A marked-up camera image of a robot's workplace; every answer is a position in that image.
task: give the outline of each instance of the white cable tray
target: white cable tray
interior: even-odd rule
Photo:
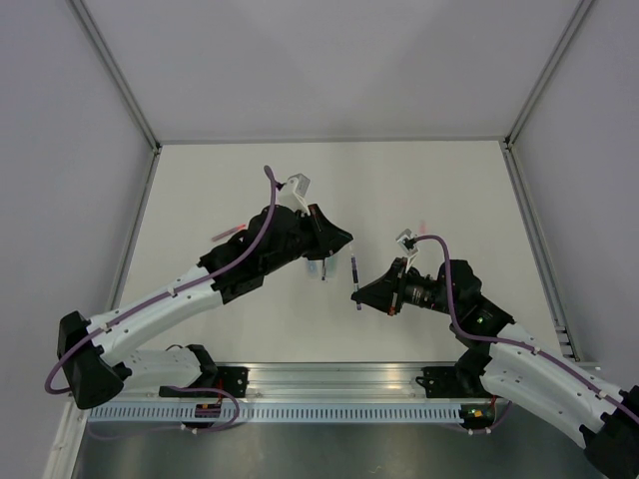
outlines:
[[[285,404],[240,402],[236,422],[261,423],[460,423],[460,404]],[[94,408],[91,422],[213,422],[231,419],[234,405],[225,401],[219,417],[202,417],[196,404],[114,401]]]

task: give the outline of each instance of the enclosure wall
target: enclosure wall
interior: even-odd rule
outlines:
[[[639,3],[597,2],[515,145],[586,359],[639,381]]]
[[[106,306],[151,156],[62,0],[3,4],[0,64],[0,477],[32,479],[58,320]]]

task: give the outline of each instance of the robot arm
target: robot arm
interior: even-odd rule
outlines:
[[[87,409],[125,388],[212,386],[217,368],[203,347],[170,351],[138,351],[137,347],[194,314],[257,289],[266,275],[301,256],[324,259],[352,240],[326,219],[318,205],[306,204],[310,181],[304,175],[279,185],[280,205],[275,205],[272,182],[272,205],[184,275],[118,309],[88,319],[78,311],[62,318],[58,364],[70,388],[51,388],[54,368],[47,380],[49,392],[70,391],[78,407]]]
[[[410,266],[422,239],[444,248],[437,278]],[[637,477],[639,387],[624,392],[549,349],[481,294],[481,280],[466,261],[448,258],[443,240],[422,239],[409,231],[400,235],[407,257],[396,258],[383,277],[351,299],[388,315],[399,314],[405,303],[450,314],[450,329],[468,347],[455,371],[469,393],[504,397],[549,422],[608,477]]]

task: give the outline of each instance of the gray floor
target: gray floor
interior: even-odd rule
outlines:
[[[96,424],[101,434],[135,424]],[[582,451],[521,409],[491,436],[435,425],[245,424],[83,440],[74,479],[101,478],[599,478]]]

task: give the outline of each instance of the white table surface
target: white table surface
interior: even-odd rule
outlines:
[[[304,173],[326,217],[354,236],[359,281],[383,275],[402,252],[402,230],[445,238],[467,259],[483,293],[537,338],[557,337],[514,193],[496,142],[370,142],[165,146],[124,288],[122,303],[195,264],[211,237],[247,223],[269,201],[263,165],[279,181]],[[436,274],[437,243],[422,243],[415,266]],[[386,316],[350,301],[347,248],[336,276],[309,277],[300,259],[260,289],[174,326],[143,347],[203,344],[215,361],[451,361],[464,347],[447,316],[406,305]]]

